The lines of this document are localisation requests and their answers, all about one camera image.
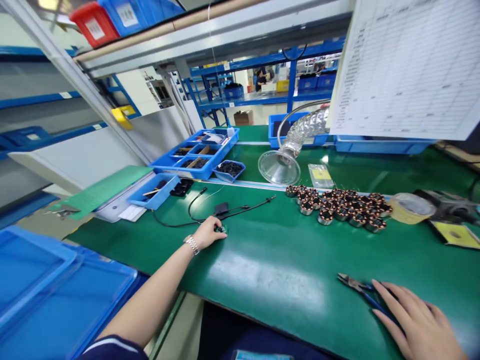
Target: wire cutters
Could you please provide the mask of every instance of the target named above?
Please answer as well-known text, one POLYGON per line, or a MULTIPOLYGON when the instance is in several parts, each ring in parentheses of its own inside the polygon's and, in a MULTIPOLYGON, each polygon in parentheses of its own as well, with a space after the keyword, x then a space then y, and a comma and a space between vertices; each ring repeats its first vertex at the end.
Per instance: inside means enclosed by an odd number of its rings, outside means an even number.
POLYGON ((369 303, 374 309, 377 309, 378 311, 382 312, 390 320, 392 320, 400 329, 402 328, 394 316, 392 316, 373 297, 371 297, 365 292, 365 291, 374 292, 374 293, 377 292, 377 290, 372 284, 366 284, 366 283, 357 281, 354 278, 343 273, 338 273, 337 278, 345 285, 351 288, 354 288, 356 291, 358 291, 365 298, 367 303, 369 303))

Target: small plastic bag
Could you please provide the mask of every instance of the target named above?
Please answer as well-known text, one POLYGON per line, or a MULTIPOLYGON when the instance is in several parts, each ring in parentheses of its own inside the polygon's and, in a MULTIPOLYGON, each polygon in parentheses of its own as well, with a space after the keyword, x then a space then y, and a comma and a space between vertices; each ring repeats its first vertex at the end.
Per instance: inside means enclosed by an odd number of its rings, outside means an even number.
POLYGON ((308 164, 311 182, 315 188, 331 189, 335 183, 325 165, 308 164))

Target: cardboard box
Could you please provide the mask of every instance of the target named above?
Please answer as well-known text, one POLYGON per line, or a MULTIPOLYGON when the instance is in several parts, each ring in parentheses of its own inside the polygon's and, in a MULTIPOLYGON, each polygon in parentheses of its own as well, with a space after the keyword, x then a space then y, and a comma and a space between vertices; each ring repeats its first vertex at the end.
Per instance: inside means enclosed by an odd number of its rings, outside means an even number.
POLYGON ((254 112, 253 110, 237 111, 233 114, 233 119, 235 120, 235 126, 254 125, 254 112))

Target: red plastic bin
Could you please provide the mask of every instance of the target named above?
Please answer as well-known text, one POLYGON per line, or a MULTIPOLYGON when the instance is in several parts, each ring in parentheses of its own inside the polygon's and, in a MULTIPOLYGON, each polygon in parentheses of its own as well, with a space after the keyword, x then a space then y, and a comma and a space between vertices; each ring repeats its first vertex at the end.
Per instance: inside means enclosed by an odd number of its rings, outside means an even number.
POLYGON ((96 1, 80 6, 70 15, 93 48, 120 37, 107 11, 96 1))

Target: green workbench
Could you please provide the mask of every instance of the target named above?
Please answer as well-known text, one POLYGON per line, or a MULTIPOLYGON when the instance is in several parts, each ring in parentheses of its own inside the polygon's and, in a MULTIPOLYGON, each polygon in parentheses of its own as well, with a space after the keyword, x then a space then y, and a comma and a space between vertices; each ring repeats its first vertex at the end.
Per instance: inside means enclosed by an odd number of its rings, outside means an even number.
MULTIPOLYGON (((264 142, 265 128, 243 126, 239 141, 264 142)), ((264 145, 233 147, 227 158, 247 166, 239 180, 265 182, 257 161, 269 149, 264 145)), ((306 185, 311 184, 307 164, 320 160, 338 186, 388 195, 424 188, 466 196, 477 176, 433 148, 416 156, 341 154, 333 148, 315 148, 303 149, 298 157, 306 185)), ((338 221, 322 226, 315 216, 301 215, 294 200, 281 191, 250 187, 195 183, 186 198, 170 196, 157 211, 159 218, 172 225, 189 222, 187 207, 205 185, 207 192, 192 206, 198 218, 211 214, 221 202, 231 207, 252 206, 272 195, 277 198, 226 219, 228 238, 195 257, 180 290, 345 358, 401 359, 369 305, 336 280, 336 274, 346 273, 361 281, 391 281, 439 306, 464 349, 470 354, 476 349, 480 252, 442 245, 424 223, 405 225, 390 220, 380 234, 338 221)), ((195 225, 163 227, 148 211, 136 223, 92 219, 68 238, 152 274, 195 229, 195 225)))

